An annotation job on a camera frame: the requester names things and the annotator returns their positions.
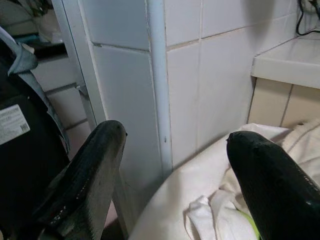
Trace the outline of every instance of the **gray fabric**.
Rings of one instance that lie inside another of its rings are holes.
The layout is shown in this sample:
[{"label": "gray fabric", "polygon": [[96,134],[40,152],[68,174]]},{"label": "gray fabric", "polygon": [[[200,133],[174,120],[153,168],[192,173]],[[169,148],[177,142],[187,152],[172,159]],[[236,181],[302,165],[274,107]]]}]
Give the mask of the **gray fabric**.
[{"label": "gray fabric", "polygon": [[37,82],[35,76],[31,73],[30,70],[38,66],[38,60],[34,54],[26,50],[21,43],[15,43],[9,39],[2,31],[0,31],[0,39],[3,40],[6,45],[14,52],[16,58],[8,71],[8,76],[10,74],[18,74],[19,77],[24,80],[40,97],[45,106],[47,107],[47,113],[55,122],[59,132],[64,140],[66,146],[66,152],[70,150],[69,138],[67,136],[66,130],[64,129],[56,111],[52,107],[48,98],[46,97],[44,91],[42,90],[40,84]]}]

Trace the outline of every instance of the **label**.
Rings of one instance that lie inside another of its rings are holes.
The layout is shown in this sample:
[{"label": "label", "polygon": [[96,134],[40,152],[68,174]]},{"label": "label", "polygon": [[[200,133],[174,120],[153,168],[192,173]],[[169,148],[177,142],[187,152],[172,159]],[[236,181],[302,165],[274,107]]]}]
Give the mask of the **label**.
[{"label": "label", "polygon": [[30,131],[18,104],[0,110],[0,145]]}]

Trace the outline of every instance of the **wire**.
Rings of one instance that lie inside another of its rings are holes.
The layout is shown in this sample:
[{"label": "wire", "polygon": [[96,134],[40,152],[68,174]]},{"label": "wire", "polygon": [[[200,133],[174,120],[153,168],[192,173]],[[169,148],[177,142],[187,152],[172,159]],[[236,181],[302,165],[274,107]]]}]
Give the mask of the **wire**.
[{"label": "wire", "polygon": [[[320,19],[320,7],[317,3],[317,0],[311,0],[310,3],[315,7],[315,11]],[[304,17],[304,14],[305,14],[305,11],[304,11],[304,8],[302,6],[302,0],[298,0],[298,5],[299,5],[299,8],[300,8],[300,11],[301,11],[301,16],[296,24],[296,28],[295,28],[295,32],[296,34],[298,34],[299,36],[305,36],[305,35],[308,35],[308,34],[311,34],[311,33],[320,33],[320,31],[318,30],[311,30],[311,31],[307,31],[307,32],[304,32],[304,33],[301,33],[299,31],[299,28],[300,28],[300,24],[301,24],[301,21]]]}]

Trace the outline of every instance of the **beige tile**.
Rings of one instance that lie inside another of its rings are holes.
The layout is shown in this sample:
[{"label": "beige tile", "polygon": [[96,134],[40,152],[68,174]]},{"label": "beige tile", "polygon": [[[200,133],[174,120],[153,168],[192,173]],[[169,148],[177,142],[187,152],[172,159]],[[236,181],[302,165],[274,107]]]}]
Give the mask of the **beige tile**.
[{"label": "beige tile", "polygon": [[258,78],[248,122],[280,126],[291,87],[289,83]]},{"label": "beige tile", "polygon": [[320,117],[320,89],[294,85],[282,127]]}]

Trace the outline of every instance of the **white counter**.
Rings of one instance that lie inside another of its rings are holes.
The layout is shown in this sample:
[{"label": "white counter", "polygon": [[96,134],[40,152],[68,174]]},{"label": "white counter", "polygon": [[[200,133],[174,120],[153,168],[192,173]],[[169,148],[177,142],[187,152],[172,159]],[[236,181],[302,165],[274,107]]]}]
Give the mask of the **white counter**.
[{"label": "white counter", "polygon": [[320,89],[320,33],[294,38],[256,56],[251,75]]}]

